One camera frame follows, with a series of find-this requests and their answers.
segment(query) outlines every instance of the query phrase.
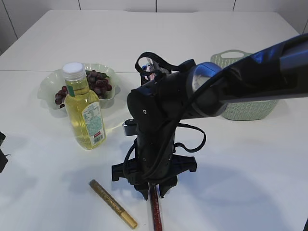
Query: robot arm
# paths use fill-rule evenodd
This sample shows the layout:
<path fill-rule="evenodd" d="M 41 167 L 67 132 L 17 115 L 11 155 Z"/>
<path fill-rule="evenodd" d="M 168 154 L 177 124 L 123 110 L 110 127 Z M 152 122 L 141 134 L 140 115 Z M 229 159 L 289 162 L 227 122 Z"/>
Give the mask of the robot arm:
<path fill-rule="evenodd" d="M 188 60 L 173 66 L 146 52 L 161 67 L 154 80 L 131 91 L 128 109 L 137 138 L 124 163 L 112 166 L 113 181 L 127 178 L 147 199 L 148 184 L 159 184 L 163 197 L 177 184 L 177 175 L 196 171 L 194 157 L 174 154 L 174 134 L 181 119 L 222 114 L 228 103 L 308 96 L 308 35 L 301 35 L 252 54 L 224 68 Z M 128 160 L 135 149 L 135 157 Z"/>

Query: basket handle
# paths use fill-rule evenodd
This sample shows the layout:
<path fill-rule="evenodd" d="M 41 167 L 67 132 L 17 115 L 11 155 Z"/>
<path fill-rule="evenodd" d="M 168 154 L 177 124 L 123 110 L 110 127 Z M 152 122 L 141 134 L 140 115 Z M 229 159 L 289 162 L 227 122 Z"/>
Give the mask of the basket handle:
<path fill-rule="evenodd" d="M 219 55 L 222 58 L 223 54 L 227 54 L 227 53 L 231 53 L 231 52 L 241 53 L 241 54 L 244 55 L 243 57 L 251 55 L 251 53 L 246 53 L 246 52 L 241 51 L 241 50 L 228 50 L 228 51 L 224 51 L 222 53 L 218 53 L 217 55 Z"/>

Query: gold tube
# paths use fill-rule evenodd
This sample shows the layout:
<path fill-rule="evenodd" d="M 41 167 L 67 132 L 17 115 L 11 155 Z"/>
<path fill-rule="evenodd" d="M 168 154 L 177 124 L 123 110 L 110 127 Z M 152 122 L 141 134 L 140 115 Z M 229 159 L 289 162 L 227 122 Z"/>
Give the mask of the gold tube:
<path fill-rule="evenodd" d="M 132 229 L 137 227 L 137 222 L 96 180 L 91 180 L 89 185 Z"/>

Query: white wall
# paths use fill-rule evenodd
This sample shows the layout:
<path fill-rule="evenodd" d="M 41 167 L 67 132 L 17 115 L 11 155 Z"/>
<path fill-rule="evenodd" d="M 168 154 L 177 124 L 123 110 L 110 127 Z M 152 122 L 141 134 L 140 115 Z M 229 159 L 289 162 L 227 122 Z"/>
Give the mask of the white wall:
<path fill-rule="evenodd" d="M 78 0 L 3 0 L 17 36 L 49 10 L 79 10 Z"/>
<path fill-rule="evenodd" d="M 78 10 L 79 6 L 135 12 L 155 12 L 156 8 L 158 12 L 276 11 L 299 33 L 308 21 L 308 0 L 0 0 L 0 50 L 4 52 L 16 41 L 15 32 L 22 36 L 48 10 Z"/>
<path fill-rule="evenodd" d="M 234 10 L 278 12 L 300 34 L 308 20 L 308 0 L 236 0 Z"/>
<path fill-rule="evenodd" d="M 308 25 L 307 24 L 306 24 L 306 28 L 304 30 L 304 33 L 308 33 Z"/>
<path fill-rule="evenodd" d="M 155 0 L 79 0 L 82 10 L 155 12 Z"/>
<path fill-rule="evenodd" d="M 232 11 L 235 0 L 157 0 L 157 12 Z"/>
<path fill-rule="evenodd" d="M 0 52 L 6 51 L 15 41 L 16 35 L 11 25 L 10 19 L 0 0 Z"/>

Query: plastic bottle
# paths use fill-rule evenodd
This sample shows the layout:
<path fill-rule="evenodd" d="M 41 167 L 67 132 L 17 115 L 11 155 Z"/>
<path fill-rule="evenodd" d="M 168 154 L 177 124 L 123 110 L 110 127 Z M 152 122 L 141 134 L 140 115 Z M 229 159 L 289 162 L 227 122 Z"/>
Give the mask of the plastic bottle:
<path fill-rule="evenodd" d="M 75 138 L 85 149 L 96 148 L 106 138 L 100 100 L 88 87 L 83 64 L 68 63 L 62 73 L 68 90 L 64 103 Z"/>

